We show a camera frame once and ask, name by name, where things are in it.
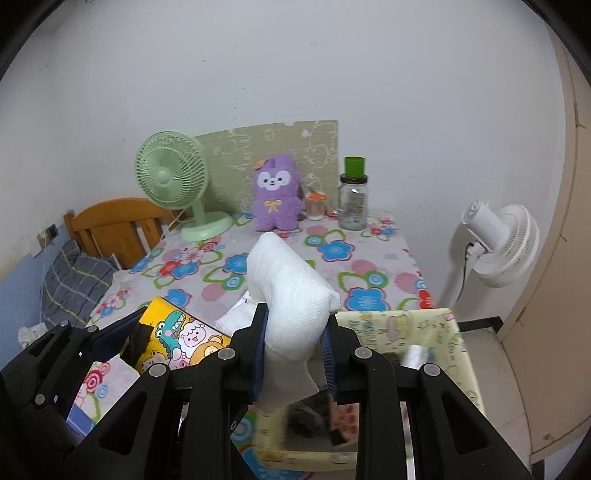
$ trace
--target yellow package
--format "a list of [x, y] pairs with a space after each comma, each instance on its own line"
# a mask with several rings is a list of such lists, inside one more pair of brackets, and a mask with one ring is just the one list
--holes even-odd
[[154, 364], [167, 364], [172, 370], [196, 365], [230, 343], [230, 337], [161, 297], [154, 298], [139, 322], [154, 327], [146, 351], [135, 366], [139, 373]]

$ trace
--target gray plaid fabric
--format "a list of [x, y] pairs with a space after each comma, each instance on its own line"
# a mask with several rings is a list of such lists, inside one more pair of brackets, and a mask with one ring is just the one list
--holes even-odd
[[67, 320], [82, 327], [113, 282], [115, 269], [104, 258], [81, 253], [69, 240], [57, 254], [43, 282], [41, 319], [52, 325]]

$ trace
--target white paper towel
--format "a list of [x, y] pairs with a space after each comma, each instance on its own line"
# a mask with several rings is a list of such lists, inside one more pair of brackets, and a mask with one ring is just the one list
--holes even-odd
[[248, 293], [216, 322], [227, 335], [252, 322], [256, 304], [269, 307], [265, 371], [256, 406], [275, 410], [318, 392], [306, 362], [340, 296], [272, 232], [263, 233], [246, 259]]

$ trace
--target blue wall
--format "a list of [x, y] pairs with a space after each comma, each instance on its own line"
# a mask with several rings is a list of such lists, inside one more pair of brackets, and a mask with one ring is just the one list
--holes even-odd
[[0, 282], [0, 369], [21, 351], [17, 342], [20, 327], [39, 323], [41, 286], [45, 271], [70, 239], [65, 225], [58, 228], [58, 236], [35, 258], [27, 254]]

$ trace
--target floor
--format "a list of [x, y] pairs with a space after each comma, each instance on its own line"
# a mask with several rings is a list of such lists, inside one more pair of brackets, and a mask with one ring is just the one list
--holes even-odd
[[513, 451], [530, 466], [530, 431], [513, 371], [492, 329], [462, 333], [476, 372], [486, 416]]

